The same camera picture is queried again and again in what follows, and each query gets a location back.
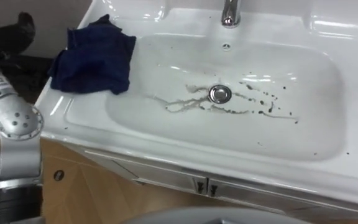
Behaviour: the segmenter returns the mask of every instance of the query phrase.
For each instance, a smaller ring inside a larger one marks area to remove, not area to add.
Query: faucet
[[[241,0],[224,0],[222,26],[235,28],[240,24]]]

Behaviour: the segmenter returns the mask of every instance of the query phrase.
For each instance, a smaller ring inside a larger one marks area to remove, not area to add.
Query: cloth
[[[115,95],[128,90],[136,37],[123,34],[108,14],[88,27],[68,30],[67,37],[67,49],[48,71],[52,89],[70,93],[110,90]]]

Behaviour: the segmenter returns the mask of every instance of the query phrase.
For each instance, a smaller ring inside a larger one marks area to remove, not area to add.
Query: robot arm
[[[0,72],[0,223],[44,222],[41,114]]]
[[[17,24],[0,28],[0,60],[27,48],[34,34],[34,23],[26,13],[19,15]],[[41,114],[17,95],[0,71],[0,224],[45,223],[41,217],[43,124]]]

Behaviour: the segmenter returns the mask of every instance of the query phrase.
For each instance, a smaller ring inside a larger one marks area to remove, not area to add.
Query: white sink
[[[226,151],[311,160],[343,150],[343,83],[327,55],[246,40],[228,41],[226,51],[224,44],[184,35],[140,38],[131,87],[107,98],[109,117],[165,142]],[[208,100],[217,84],[231,89],[229,102]]]
[[[245,2],[94,0],[80,27],[138,37],[129,91],[46,86],[43,137],[358,203],[358,1]]]

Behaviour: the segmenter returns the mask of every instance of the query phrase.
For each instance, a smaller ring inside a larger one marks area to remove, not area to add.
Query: cabinet
[[[168,187],[297,218],[358,218],[358,205],[216,174],[88,149],[79,153],[138,183]]]
[[[220,200],[240,203],[250,207],[284,214],[294,209],[315,207],[316,205],[292,200],[286,196],[276,195],[264,190],[237,185],[221,180],[209,180],[209,196]]]
[[[293,217],[358,217],[358,210],[310,202],[302,198],[260,190],[246,185],[210,179],[208,195],[220,200],[239,203]]]
[[[193,194],[205,195],[207,193],[207,178],[200,175],[189,174],[180,171],[180,169],[166,169],[141,162],[129,161],[92,151],[85,151],[85,154],[113,172],[116,172],[116,166],[119,166],[119,171],[124,169],[126,173],[129,173],[126,174],[125,178],[130,177],[130,179],[138,183],[154,184]]]
[[[194,194],[206,193],[206,178],[169,169],[148,166],[130,161],[116,161],[120,166],[133,173],[138,182],[155,184]]]

